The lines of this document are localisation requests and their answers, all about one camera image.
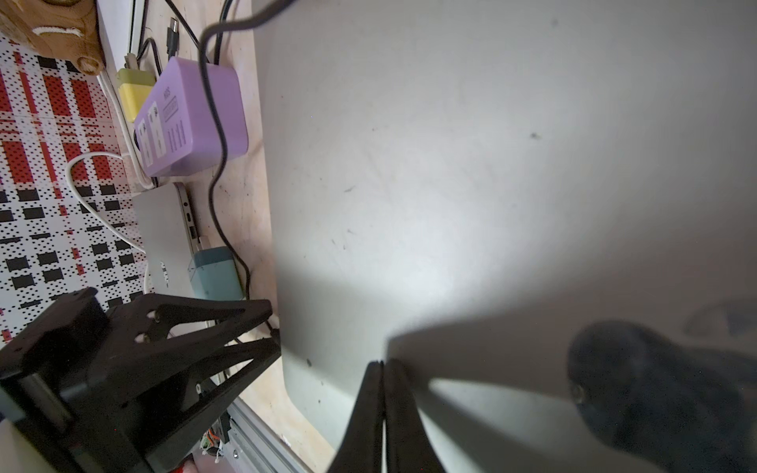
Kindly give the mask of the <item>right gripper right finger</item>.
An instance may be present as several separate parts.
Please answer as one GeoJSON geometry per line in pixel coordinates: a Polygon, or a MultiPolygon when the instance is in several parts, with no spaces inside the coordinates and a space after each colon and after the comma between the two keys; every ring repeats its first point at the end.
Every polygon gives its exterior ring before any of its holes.
{"type": "Polygon", "coordinates": [[[436,455],[406,374],[398,360],[384,364],[388,472],[445,472],[436,455]]]}

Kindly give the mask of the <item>yellow usb charger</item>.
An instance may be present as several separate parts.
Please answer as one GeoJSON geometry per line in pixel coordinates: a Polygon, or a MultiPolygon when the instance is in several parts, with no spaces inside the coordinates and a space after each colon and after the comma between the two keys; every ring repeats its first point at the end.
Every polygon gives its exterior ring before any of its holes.
{"type": "Polygon", "coordinates": [[[157,79],[154,73],[139,68],[136,55],[124,56],[124,67],[116,72],[118,94],[127,122],[136,120],[157,79]]]}

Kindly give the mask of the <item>teal usb charger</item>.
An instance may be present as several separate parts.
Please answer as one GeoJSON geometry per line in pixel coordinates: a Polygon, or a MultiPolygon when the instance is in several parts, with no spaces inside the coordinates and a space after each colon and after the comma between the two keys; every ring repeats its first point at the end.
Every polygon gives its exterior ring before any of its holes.
{"type": "Polygon", "coordinates": [[[240,301],[242,285],[232,252],[226,246],[211,246],[206,236],[197,239],[197,249],[187,266],[193,296],[209,301],[240,301]]]}

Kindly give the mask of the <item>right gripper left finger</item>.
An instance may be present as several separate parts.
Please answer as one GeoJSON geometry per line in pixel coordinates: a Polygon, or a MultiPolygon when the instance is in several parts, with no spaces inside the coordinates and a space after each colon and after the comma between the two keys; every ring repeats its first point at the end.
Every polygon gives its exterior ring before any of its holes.
{"type": "Polygon", "coordinates": [[[382,472],[384,419],[384,363],[372,362],[328,472],[382,472]]]}

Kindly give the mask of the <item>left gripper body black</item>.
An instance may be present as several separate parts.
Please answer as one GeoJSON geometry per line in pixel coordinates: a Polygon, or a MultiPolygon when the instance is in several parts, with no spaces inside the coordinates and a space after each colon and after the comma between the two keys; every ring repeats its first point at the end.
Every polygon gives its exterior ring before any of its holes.
{"type": "Polygon", "coordinates": [[[58,472],[149,472],[140,410],[94,382],[112,324],[94,288],[58,297],[1,351],[1,414],[58,472]]]}

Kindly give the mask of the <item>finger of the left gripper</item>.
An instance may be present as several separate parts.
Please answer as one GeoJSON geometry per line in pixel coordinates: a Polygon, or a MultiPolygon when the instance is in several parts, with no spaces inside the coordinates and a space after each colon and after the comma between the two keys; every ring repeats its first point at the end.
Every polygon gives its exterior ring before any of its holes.
{"type": "Polygon", "coordinates": [[[137,396],[129,432],[138,461],[122,472],[169,472],[179,466],[239,395],[281,356],[272,338],[222,348],[137,396]]]}
{"type": "Polygon", "coordinates": [[[265,368],[274,360],[272,338],[230,343],[270,315],[267,300],[140,296],[108,312],[110,330],[89,365],[88,384],[149,390],[182,372],[204,380],[242,362],[265,368]]]}

